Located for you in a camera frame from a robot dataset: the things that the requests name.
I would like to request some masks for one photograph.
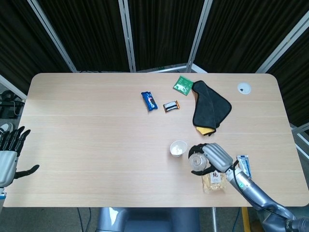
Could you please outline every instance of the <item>robotic hand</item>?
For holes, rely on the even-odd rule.
[[[236,168],[238,160],[233,163],[233,158],[219,145],[199,144],[193,146],[189,151],[189,158],[194,153],[203,154],[208,159],[210,167],[203,171],[192,171],[193,174],[206,175],[215,170],[226,173],[227,180],[254,209],[270,213],[262,224],[266,232],[309,231],[309,218],[296,219],[291,211],[271,199],[240,168]]]
[[[16,172],[16,166],[24,141],[30,130],[21,127],[11,133],[5,132],[0,138],[0,212],[5,199],[4,188],[9,186],[14,179],[18,179],[34,173],[39,165],[33,166],[27,171]]]

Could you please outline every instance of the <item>white sneaker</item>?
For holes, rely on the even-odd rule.
[[[2,134],[6,131],[8,131],[9,133],[11,133],[14,130],[14,125],[12,123],[5,123],[2,126],[0,126],[0,137],[2,136]]]

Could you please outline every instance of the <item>small white cup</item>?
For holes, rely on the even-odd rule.
[[[170,153],[173,157],[180,157],[184,152],[186,152],[188,145],[183,140],[176,140],[173,142],[169,148]]]

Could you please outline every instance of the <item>blue snack bar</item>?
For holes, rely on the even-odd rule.
[[[151,92],[142,92],[141,95],[143,96],[146,105],[148,107],[148,111],[152,111],[153,109],[157,109],[158,106],[156,105]]]

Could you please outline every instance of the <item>black cable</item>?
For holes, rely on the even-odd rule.
[[[255,204],[256,206],[260,207],[261,209],[263,209],[263,210],[265,210],[265,211],[267,211],[267,212],[269,212],[269,213],[271,213],[271,214],[273,214],[273,215],[276,215],[276,216],[278,216],[278,217],[280,217],[280,218],[282,218],[282,219],[284,219],[284,220],[287,220],[286,217],[284,217],[284,216],[282,216],[282,215],[280,215],[280,214],[277,214],[277,213],[275,213],[275,212],[273,212],[273,211],[270,211],[270,210],[266,209],[265,207],[259,205],[258,203],[256,203],[254,200],[252,200],[250,197],[248,197],[248,196],[243,192],[243,190],[242,190],[242,189],[239,187],[239,185],[238,185],[238,181],[237,181],[236,175],[235,175],[235,167],[236,167],[236,165],[238,164],[238,162],[239,162],[239,161],[237,160],[237,161],[233,164],[233,166],[231,166],[231,169],[233,170],[233,175],[234,175],[234,180],[235,180],[236,186],[237,186],[237,188],[239,189],[239,191],[242,193],[243,197],[244,197],[247,201],[249,201],[249,203],[253,203],[253,204]]]
[[[77,208],[77,212],[78,212],[79,222],[81,223],[82,232],[84,232],[82,217],[81,217],[81,213],[79,212],[79,208]]]
[[[90,222],[91,222],[91,208],[89,207],[89,220],[88,220],[88,223],[87,223],[86,232],[88,232]]]
[[[235,226],[236,226],[236,222],[237,222],[238,217],[239,217],[239,213],[240,213],[240,207],[238,208],[238,212],[237,212],[237,216],[236,216],[236,219],[235,219],[235,222],[234,222],[234,225],[233,225],[233,230],[232,230],[232,232],[235,231]]]

